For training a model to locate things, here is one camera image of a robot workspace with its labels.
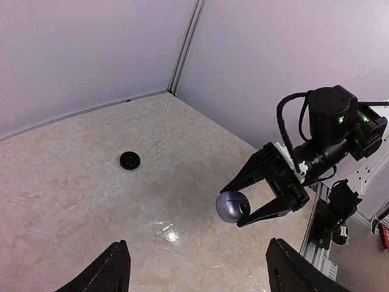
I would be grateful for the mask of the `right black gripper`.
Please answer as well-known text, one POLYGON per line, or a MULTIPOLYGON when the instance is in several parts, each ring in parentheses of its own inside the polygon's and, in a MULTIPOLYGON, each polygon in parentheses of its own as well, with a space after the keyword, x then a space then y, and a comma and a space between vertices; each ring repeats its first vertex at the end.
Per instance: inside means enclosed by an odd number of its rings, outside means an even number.
POLYGON ((254 153, 219 193, 237 192, 262 180, 267 182, 275 198, 239 221, 236 224, 239 228, 258 221, 283 217, 291 211, 300 210, 309 201, 304 187, 271 142, 254 153))

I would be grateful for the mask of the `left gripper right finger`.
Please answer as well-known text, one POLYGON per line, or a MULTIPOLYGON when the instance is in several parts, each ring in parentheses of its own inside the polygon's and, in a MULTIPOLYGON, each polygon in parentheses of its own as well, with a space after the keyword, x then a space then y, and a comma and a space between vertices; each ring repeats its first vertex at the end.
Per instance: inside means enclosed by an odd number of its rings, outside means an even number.
POLYGON ((282 238, 272 238, 266 251, 271 292, 347 292, 314 268, 282 238))

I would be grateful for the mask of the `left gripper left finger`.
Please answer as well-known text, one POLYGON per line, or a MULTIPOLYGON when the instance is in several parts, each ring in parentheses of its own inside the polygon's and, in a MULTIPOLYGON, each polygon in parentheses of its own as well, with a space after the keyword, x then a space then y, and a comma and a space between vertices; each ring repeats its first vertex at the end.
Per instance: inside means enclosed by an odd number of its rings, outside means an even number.
POLYGON ((77 277, 57 292, 124 291, 129 290, 131 258, 125 240, 108 246, 77 277))

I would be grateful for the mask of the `grey oval earbud case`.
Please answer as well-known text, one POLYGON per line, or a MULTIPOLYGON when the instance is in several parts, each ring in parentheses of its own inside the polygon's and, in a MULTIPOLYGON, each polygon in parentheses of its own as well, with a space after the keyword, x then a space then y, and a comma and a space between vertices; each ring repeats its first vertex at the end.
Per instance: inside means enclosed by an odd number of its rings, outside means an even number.
POLYGON ((216 198, 215 207, 219 218, 229 224, 237 224, 250 215, 251 207, 245 194, 226 191, 216 198))

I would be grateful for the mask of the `black round charging case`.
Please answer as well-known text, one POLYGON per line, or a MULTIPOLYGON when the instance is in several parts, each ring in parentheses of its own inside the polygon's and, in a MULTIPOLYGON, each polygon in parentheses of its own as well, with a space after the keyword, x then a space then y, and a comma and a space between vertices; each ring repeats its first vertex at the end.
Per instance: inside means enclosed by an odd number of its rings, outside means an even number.
POLYGON ((119 164, 125 170, 135 170, 140 166, 140 156, 133 151, 126 151, 119 157, 119 164))

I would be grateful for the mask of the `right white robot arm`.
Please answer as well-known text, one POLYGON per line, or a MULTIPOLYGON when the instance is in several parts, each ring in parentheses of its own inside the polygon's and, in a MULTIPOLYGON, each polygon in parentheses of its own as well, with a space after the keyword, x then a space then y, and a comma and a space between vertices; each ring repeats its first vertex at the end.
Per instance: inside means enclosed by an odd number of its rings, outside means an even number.
POLYGON ((333 235, 346 235, 345 223, 362 202, 362 194, 373 175, 388 161, 379 155, 388 144, 388 119, 375 111, 378 102, 361 102, 342 86, 298 92, 277 105, 281 142, 269 142, 255 152, 237 176, 216 199, 222 221, 239 227, 262 220, 283 217, 300 210, 308 201, 306 187, 329 179, 327 171, 350 156, 366 160, 367 166, 340 179, 326 199, 320 199, 314 212, 309 241, 328 249, 333 235), (285 105, 303 98, 301 116, 308 116, 310 135, 293 146, 283 119, 285 105))

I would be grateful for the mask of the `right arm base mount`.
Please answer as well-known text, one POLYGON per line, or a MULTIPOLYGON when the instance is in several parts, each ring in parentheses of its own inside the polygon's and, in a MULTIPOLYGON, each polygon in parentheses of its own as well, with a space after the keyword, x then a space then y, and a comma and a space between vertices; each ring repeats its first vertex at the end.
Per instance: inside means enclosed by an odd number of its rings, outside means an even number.
POLYGON ((347 179, 336 181, 331 188, 329 201, 322 201, 322 208, 317 208, 312 239, 318 242, 322 238, 327 249, 332 233, 356 213, 361 202, 359 194, 350 188, 347 179))

